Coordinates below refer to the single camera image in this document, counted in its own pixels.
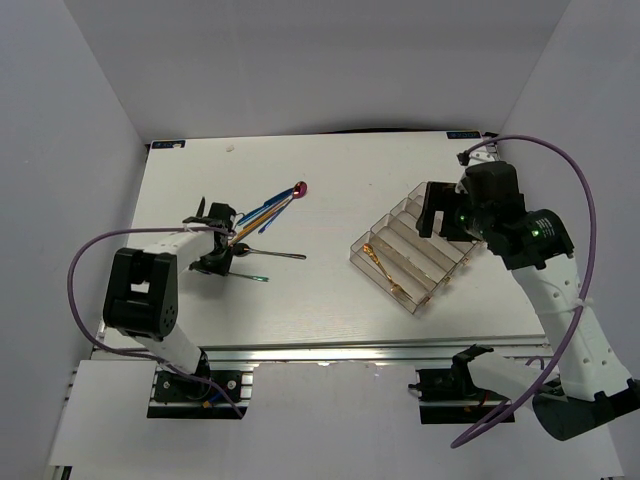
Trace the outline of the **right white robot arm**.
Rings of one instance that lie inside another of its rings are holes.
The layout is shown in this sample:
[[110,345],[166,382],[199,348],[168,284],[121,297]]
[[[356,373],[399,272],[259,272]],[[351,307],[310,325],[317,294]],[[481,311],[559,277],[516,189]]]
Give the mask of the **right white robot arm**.
[[456,183],[430,181],[416,222],[418,234],[480,240],[500,257],[523,290],[554,352],[542,370],[493,348],[456,354],[441,381],[415,385],[424,401],[472,399],[494,392],[531,409],[543,429],[566,441],[639,408],[639,382],[611,348],[586,303],[587,279],[560,217],[530,211],[514,166],[503,161],[466,167]]

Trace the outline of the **black spoon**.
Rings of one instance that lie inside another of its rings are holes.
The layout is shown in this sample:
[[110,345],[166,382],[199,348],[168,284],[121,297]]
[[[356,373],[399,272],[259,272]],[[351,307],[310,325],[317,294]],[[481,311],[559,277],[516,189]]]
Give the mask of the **black spoon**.
[[255,254],[255,255],[264,255],[264,256],[279,257],[279,258],[288,258],[288,259],[295,259],[295,260],[306,260],[307,259],[307,256],[304,255],[304,254],[259,250],[259,249],[254,249],[254,248],[250,247],[246,243],[236,243],[236,244],[234,244],[232,246],[232,248],[231,248],[231,252],[236,257],[246,257],[248,255]]

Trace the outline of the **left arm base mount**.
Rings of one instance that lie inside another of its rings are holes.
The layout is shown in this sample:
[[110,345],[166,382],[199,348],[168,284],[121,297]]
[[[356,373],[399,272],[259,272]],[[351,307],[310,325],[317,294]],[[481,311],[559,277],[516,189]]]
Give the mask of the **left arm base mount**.
[[[244,414],[253,386],[253,373],[247,369],[210,368],[215,382]],[[237,412],[214,387],[158,367],[154,375],[146,416],[163,420],[239,420]]]

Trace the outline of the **gold fork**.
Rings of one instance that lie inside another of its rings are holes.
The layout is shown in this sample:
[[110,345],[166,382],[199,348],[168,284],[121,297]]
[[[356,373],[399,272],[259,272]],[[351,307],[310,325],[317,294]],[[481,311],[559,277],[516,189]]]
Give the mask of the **gold fork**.
[[411,300],[412,299],[411,295],[400,284],[395,282],[392,276],[384,268],[373,246],[370,243],[365,243],[362,247],[362,250],[369,257],[369,259],[376,265],[376,267],[380,270],[381,274],[385,277],[387,283],[389,284],[390,292],[396,298],[403,299],[403,300]]

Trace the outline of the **iridescent purple spoon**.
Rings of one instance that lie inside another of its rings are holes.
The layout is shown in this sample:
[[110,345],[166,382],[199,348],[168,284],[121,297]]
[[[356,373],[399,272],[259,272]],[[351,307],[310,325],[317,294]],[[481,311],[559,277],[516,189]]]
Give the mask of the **iridescent purple spoon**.
[[283,192],[266,200],[262,206],[255,208],[247,214],[244,214],[242,218],[237,222],[237,224],[244,225],[248,223],[250,220],[255,219],[259,214],[265,213],[268,209],[278,205],[282,201],[302,198],[306,195],[307,190],[307,183],[304,181],[298,181],[293,187],[284,190]]

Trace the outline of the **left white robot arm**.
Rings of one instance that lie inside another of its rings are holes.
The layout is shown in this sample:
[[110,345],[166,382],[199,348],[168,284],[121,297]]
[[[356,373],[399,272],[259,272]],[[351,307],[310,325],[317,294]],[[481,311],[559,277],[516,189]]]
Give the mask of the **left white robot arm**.
[[212,377],[204,352],[177,325],[179,275],[228,274],[235,217],[227,204],[206,208],[201,202],[181,229],[144,248],[121,248],[112,263],[103,308],[106,326],[179,370],[177,387],[191,399],[209,392]]

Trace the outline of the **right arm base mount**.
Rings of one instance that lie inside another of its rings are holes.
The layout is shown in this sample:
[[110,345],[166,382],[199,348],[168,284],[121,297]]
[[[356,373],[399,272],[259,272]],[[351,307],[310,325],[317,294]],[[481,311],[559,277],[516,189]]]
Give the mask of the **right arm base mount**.
[[408,390],[418,399],[422,425],[473,425],[508,400],[490,390],[463,387],[450,369],[421,369]]

